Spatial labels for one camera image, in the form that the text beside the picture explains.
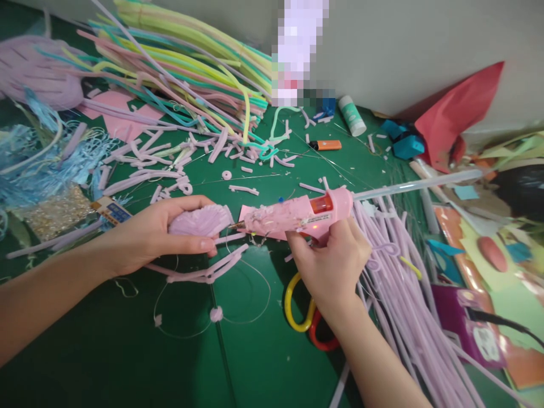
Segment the scissors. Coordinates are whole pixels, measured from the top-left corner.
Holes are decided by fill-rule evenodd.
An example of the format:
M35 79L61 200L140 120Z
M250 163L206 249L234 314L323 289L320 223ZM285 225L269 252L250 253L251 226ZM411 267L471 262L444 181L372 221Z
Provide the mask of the scissors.
M306 319L301 324L298 324L293 319L293 313L291 309L291 300L293 296L293 290L295 289L295 286L300 281L300 273L297 272L295 276L291 279L289 284L287 285L287 289L285 291L285 300L284 300L284 307L285 307L285 316L287 317L287 321L291 325L293 329L295 329L299 333L304 333L309 331L310 340L316 346L319 350L322 351L332 351L339 347L340 343L338 342L338 339L334 337L332 340L328 342L321 342L316 337L316 329L317 325L321 321L321 313L316 308L316 303L313 299L310 300L310 304L308 305L308 313L306 314Z

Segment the yellow scissors handle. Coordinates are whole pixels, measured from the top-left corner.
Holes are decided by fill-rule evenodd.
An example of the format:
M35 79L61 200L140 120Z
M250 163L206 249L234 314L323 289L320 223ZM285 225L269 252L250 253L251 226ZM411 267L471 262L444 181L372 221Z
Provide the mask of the yellow scissors handle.
M287 321L291 325L293 329L295 329L297 332L304 333L307 332L310 326L312 325L312 319L313 314L316 311L316 303L313 301L313 298L310 300L310 305L308 306L308 313L306 314L306 320L302 324L298 324L293 319L293 312L291 310L291 299L293 297L293 289L295 288L296 284L299 283L300 280L300 273L296 273L295 276L291 279L289 284L287 285L287 289L285 291L285 301L284 301L284 307L285 307L285 316L287 317Z

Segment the white bottle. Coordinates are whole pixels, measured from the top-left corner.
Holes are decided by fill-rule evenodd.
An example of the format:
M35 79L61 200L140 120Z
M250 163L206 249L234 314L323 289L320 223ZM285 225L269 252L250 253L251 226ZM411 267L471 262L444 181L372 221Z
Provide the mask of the white bottle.
M340 101L338 101L338 107L340 108L347 125L350 127L350 132L353 137L360 136L367 130L367 125L364 124L363 118L361 118L351 96L346 95L341 98Z

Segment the green work surface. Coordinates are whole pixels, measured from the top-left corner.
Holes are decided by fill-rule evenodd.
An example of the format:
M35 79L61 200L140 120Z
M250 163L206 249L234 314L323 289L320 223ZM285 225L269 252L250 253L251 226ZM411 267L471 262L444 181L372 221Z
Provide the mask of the green work surface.
M0 11L1 39L24 34L41 18L40 12L12 3L0 3ZM73 26L57 19L53 19L53 37L96 54L90 42L76 35ZM313 108L307 111L310 115L315 113ZM361 112L368 126L367 133L379 133L381 121L367 110ZM256 131L259 136L269 137L273 114L274 109L270 108ZM204 156L186 166L193 194L204 194L228 205L237 217L242 204L269 205L278 202L280 197L287 199L303 194L317 197L317 193L300 188L299 183L320 186L317 179L323 176L331 188L345 184L355 192L417 178L405 161L385 153L390 145L388 139L375 138L379 154L372 154L364 143L366 136L350 137L339 112L332 122L307 130L299 113L283 111L279 119L276 136L283 133L285 119L289 119L293 129L291 138L279 145L289 151L280 152L279 157L294 153L307 155L295 159L294 168L275 163L271 169L268 162L262 166L249 165L225 158L223 154L210 164ZM19 111L8 101L1 102L0 124L17 122L23 122ZM104 126L101 118L87 122ZM305 133L311 140L340 140L341 150L323 152L323 156L342 169L308 151ZM185 132L167 132L160 143L174 145L186 137ZM193 157L203 154L204 151L199 150ZM253 173L242 172L242 165L253 168ZM128 165L118 165L111 182L127 178L133 170ZM223 181L224 170L231 171L233 179L240 180ZM158 183L169 186L172 181ZM260 195L230 192L230 184L257 188ZM148 182L116 197L132 197L126 208L137 213L148 206L155 187L156 182ZM426 223L418 193L397 197L396 203L399 210L409 212L410 228L414 233L418 231L421 238L420 231L426 231ZM261 238L256 237L256 242L260 243ZM228 248L235 249L242 243L234 241ZM17 249L17 243L8 235L1 244L0 277L17 276L25 270L26 258L4 259L6 253ZM187 271L214 263L227 253L223 245L219 255L210 261L205 257L163 257L156 263ZM129 277L139 290L136 297L123 297L113 281L104 283L0 370L3 405L327 407L345 359L340 350L328 354L319 351L306 334L294 331L287 323L283 297L287 283L296 273L294 262L284 261L289 253L284 242L267 240L261 247L250 244L243 255L246 263L239 262L213 286L189 282L169 284L165 288L165 277L146 269ZM46 256L40 254L39 260ZM260 271L267 282L248 264ZM127 294L131 293L128 282L119 283ZM268 307L262 316L249 323L267 305L267 283L271 291ZM176 339L157 329L153 316L161 292L156 314L163 315L161 327L166 332L178 337L188 337L205 329L203 333L189 339ZM303 284L297 286L293 299L295 320L301 321L309 302ZM223 308L225 319L210 324L210 309L217 305ZM505 381L502 372L496 375ZM513 400L480 374L471 370L471 376L487 406L515 406ZM361 405L350 377L340 406Z

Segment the hot glue gun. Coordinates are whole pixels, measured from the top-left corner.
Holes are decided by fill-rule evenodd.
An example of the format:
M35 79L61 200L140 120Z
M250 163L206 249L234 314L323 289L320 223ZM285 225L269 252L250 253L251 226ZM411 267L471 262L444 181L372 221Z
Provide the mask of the hot glue gun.
M329 239L329 227L350 215L351 192L345 188L327 190L325 195L309 199L307 195L253 210L244 219L229 226L267 236L273 232L297 231L314 238L323 247Z

